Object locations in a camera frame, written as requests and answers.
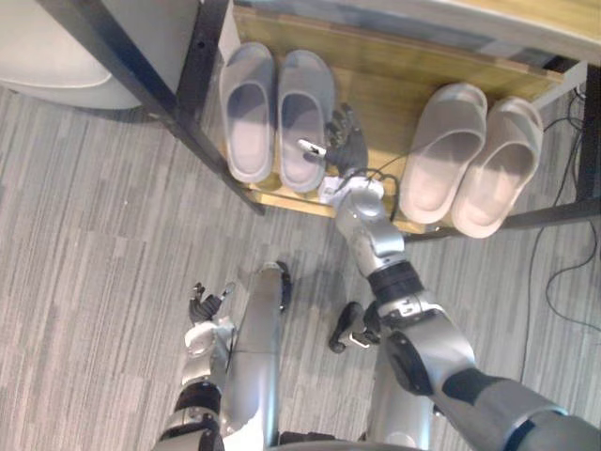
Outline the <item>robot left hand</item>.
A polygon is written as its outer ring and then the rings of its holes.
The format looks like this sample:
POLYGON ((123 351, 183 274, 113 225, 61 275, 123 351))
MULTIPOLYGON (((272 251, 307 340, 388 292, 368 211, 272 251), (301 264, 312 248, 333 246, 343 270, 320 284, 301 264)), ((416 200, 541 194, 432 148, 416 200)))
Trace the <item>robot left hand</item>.
POLYGON ((192 288, 192 297, 188 306, 188 317, 192 325, 213 321, 223 303, 231 297, 235 289, 236 284, 228 282, 220 293, 205 295, 206 287, 201 282, 197 282, 192 288))

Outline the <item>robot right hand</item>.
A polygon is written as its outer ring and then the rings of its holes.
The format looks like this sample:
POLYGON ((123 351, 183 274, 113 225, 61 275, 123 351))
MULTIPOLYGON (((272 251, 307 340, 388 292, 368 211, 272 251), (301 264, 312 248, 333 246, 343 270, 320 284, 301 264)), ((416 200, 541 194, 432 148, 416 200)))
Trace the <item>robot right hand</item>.
POLYGON ((368 148, 361 123, 345 102, 333 111, 331 121, 324 126, 321 144, 315 138, 307 137, 299 138, 296 144, 306 161, 332 165, 344 177, 365 170, 368 165, 368 148))

